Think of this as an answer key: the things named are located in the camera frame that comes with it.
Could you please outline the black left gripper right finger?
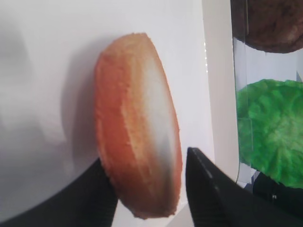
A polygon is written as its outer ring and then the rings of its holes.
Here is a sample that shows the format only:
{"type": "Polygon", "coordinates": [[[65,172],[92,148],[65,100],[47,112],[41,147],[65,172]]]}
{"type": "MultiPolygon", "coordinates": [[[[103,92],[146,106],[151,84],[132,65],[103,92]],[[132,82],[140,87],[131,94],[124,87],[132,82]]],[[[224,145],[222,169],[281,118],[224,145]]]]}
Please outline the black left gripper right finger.
{"type": "Polygon", "coordinates": [[[186,193],[196,227],[301,227],[302,220],[238,186],[198,148],[187,149],[186,193]]]}

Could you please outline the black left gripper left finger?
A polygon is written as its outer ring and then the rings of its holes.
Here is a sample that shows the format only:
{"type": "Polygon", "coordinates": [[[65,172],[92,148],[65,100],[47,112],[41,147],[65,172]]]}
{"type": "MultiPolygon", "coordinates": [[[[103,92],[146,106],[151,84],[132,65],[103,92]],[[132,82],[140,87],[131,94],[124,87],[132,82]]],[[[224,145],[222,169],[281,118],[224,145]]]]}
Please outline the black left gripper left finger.
{"type": "Polygon", "coordinates": [[[117,196],[96,160],[66,188],[7,221],[2,227],[110,227],[117,196]]]}

